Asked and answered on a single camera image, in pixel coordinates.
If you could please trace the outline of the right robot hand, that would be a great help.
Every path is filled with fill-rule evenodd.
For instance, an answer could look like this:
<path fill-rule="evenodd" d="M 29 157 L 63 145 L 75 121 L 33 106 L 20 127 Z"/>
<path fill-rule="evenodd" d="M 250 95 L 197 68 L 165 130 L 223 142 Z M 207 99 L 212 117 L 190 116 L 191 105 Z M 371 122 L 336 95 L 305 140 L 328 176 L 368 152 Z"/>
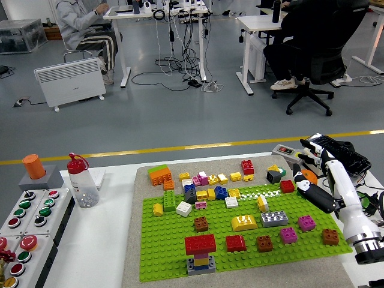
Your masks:
<path fill-rule="evenodd" d="M 362 211 L 360 199 L 343 164 L 320 145 L 301 140 L 310 153 L 300 155 L 308 164 L 322 169 L 331 192 L 311 183 L 301 172 L 298 164 L 293 165 L 293 177 L 297 191 L 325 213 L 336 213 L 343 223 L 343 234 L 348 244 L 363 250 L 380 248 L 381 233 L 376 224 Z"/>

